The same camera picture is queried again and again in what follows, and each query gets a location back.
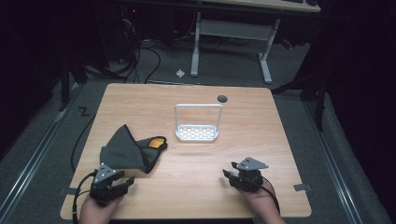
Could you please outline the person's left hand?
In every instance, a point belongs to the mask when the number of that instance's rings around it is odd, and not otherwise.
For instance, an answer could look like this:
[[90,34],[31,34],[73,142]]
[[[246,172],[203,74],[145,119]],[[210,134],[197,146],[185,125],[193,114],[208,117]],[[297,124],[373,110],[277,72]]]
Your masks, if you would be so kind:
[[80,219],[99,221],[110,219],[122,200],[123,196],[111,201],[107,206],[100,206],[88,195],[81,206]]

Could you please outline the person's right hand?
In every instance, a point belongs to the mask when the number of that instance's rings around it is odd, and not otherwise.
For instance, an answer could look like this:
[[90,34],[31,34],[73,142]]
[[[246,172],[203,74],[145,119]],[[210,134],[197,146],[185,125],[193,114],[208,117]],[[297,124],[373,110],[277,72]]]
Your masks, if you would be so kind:
[[262,186],[263,189],[259,189],[256,192],[245,192],[242,190],[239,190],[239,192],[247,200],[252,210],[264,221],[268,222],[270,219],[280,218],[276,204],[271,196],[271,194],[275,194],[274,189],[267,181],[264,181]]

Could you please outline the metal floor rail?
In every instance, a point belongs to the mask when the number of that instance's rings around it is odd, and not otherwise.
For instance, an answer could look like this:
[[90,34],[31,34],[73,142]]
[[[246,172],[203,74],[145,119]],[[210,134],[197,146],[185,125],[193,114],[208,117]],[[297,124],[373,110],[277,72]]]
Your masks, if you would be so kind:
[[307,113],[307,116],[309,117],[311,125],[315,130],[328,173],[332,179],[338,198],[340,199],[340,202],[344,208],[349,224],[363,224],[361,214],[358,211],[349,187],[347,186],[347,183],[340,172],[326,136],[324,132],[319,129],[319,126],[316,123],[314,107],[308,102],[303,102],[303,107]]
[[73,84],[69,100],[56,96],[29,121],[16,143],[0,161],[0,224],[6,224],[41,162],[47,155],[54,135],[81,90],[83,84]]

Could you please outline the white metal rack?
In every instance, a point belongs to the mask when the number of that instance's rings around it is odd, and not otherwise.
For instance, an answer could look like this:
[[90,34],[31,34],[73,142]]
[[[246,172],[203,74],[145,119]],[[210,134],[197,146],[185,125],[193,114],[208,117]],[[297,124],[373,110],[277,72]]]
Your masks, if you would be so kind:
[[219,136],[220,104],[175,105],[176,136],[182,142],[213,142]]

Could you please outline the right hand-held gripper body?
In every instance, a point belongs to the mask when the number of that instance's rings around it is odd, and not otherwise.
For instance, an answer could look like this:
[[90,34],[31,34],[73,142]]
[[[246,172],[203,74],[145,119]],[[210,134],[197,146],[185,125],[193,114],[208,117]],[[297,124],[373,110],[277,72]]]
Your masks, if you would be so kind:
[[267,169],[268,164],[246,157],[242,161],[238,162],[240,170],[235,175],[239,178],[240,184],[236,189],[240,189],[245,192],[256,192],[258,191],[263,183],[263,176],[261,169]]

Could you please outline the black metal stand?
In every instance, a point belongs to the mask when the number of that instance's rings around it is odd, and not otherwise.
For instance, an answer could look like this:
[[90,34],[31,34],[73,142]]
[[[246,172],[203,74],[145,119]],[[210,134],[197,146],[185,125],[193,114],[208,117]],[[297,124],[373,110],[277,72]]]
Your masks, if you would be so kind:
[[281,87],[271,90],[272,94],[280,94],[283,91],[301,88],[300,98],[302,101],[316,101],[314,112],[314,122],[322,132],[323,112],[325,109],[325,94],[327,85],[327,75],[314,73],[304,77],[297,77]]
[[61,96],[62,105],[60,111],[64,111],[71,99],[70,77],[73,77],[77,84],[85,84],[88,80],[84,66],[83,57],[76,53],[68,53],[61,63]]

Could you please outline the grey cloth with black trim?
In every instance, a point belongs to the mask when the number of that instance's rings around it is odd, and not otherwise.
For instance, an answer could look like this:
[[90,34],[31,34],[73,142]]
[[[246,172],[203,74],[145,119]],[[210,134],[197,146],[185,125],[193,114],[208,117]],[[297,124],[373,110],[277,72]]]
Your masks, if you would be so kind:
[[124,124],[101,148],[100,162],[113,169],[138,169],[149,174],[164,150],[168,147],[164,136],[136,141]]

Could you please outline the white-legged desk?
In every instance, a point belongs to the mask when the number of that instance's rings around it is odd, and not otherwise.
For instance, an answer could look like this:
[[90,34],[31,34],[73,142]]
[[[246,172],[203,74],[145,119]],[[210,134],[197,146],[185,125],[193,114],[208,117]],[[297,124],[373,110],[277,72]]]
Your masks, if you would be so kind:
[[[316,14],[321,11],[317,4],[310,5],[308,0],[198,0],[199,7],[203,7],[207,3],[230,7],[247,7],[275,13],[302,13],[303,15]],[[272,77],[267,57],[276,37],[280,21],[279,16],[275,16],[269,24],[203,19],[202,14],[197,12],[195,17],[194,49],[191,58],[191,76],[197,77],[199,74],[200,37],[202,35],[231,37],[265,42],[262,52],[258,54],[258,60],[264,82],[271,84]]]

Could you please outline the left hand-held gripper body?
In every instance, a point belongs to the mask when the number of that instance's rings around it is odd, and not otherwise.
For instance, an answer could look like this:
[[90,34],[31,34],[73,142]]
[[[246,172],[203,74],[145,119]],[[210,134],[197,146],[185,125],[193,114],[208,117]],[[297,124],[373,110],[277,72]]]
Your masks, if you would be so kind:
[[96,202],[100,206],[107,206],[111,201],[121,197],[122,195],[119,194],[113,194],[112,193],[112,188],[115,187],[113,185],[113,182],[110,182],[108,178],[119,171],[116,171],[109,166],[105,165],[104,163],[101,163],[97,173],[95,175],[95,178],[92,181],[91,184],[91,192],[90,196],[96,200]]

